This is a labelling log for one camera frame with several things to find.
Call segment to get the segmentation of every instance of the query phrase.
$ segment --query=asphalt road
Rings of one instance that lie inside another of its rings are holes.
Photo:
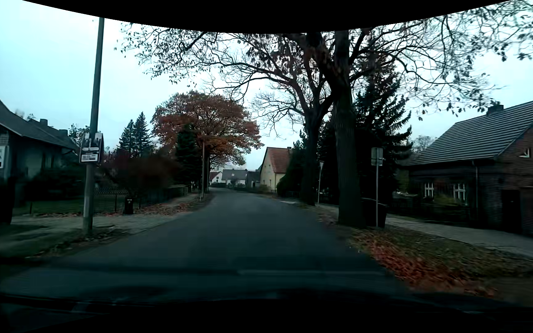
[[[310,284],[390,294],[405,290],[311,211],[254,194],[213,192],[213,200],[197,212],[29,269],[3,280],[0,291],[161,302]]]

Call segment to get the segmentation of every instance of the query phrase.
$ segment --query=white window frame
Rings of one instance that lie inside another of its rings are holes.
[[[466,184],[456,183],[452,185],[452,188],[454,190],[454,199],[466,202]]]
[[[433,187],[433,182],[425,183],[425,198],[433,198],[433,192],[435,187]]]

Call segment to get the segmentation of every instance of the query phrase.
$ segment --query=roof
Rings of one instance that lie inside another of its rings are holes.
[[[224,169],[222,173],[223,173],[223,176],[221,176],[222,179],[232,179],[232,178],[246,179],[246,174],[248,173],[248,171],[240,170],[240,169]]]
[[[59,135],[55,135],[53,132],[59,132],[58,130],[52,127],[51,130],[46,130],[39,125],[35,125],[34,123],[38,122],[26,121],[21,117],[18,117],[16,114],[11,112],[0,100],[0,125],[4,126],[11,132],[18,134],[19,136],[25,136],[26,138],[39,140],[42,142],[50,143],[52,145],[57,145],[74,150],[78,148],[73,144],[73,142],[71,142],[67,135],[65,135],[66,139],[62,138],[62,135],[60,133]]]
[[[533,101],[459,121],[409,165],[492,159],[533,125]]]
[[[221,173],[221,171],[211,171],[211,172],[209,172],[209,180],[213,180],[213,178],[215,178],[215,176],[217,176],[220,173]]]
[[[267,155],[270,157],[273,172],[276,174],[286,173],[287,167],[289,166],[289,160],[291,159],[290,148],[267,147],[265,158]]]

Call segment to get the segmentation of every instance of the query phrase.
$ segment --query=chimney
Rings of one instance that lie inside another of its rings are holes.
[[[498,104],[498,105],[493,105],[489,107],[489,109],[487,110],[487,114],[494,114],[494,113],[499,113],[502,111],[503,111],[503,106],[501,104]]]

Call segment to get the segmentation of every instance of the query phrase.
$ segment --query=paved sidewalk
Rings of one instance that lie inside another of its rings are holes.
[[[198,194],[174,198],[164,206],[175,207],[180,203],[196,201]],[[189,212],[179,212],[174,215],[117,215],[94,216],[93,227],[122,231],[134,235],[160,224],[167,223]],[[4,257],[25,257],[33,255],[40,250],[50,248],[64,241],[71,241],[82,233],[81,216],[70,217],[13,217],[12,222],[5,231],[0,233],[0,255]]]
[[[319,208],[332,213],[338,217],[338,207],[321,204]],[[388,214],[386,224],[424,232],[430,235],[453,239],[475,246],[482,246],[488,249],[498,249],[500,251],[525,255],[533,258],[533,238],[517,235],[504,231],[490,229],[473,229],[458,226],[448,226],[444,224],[415,222],[407,220],[401,216]]]

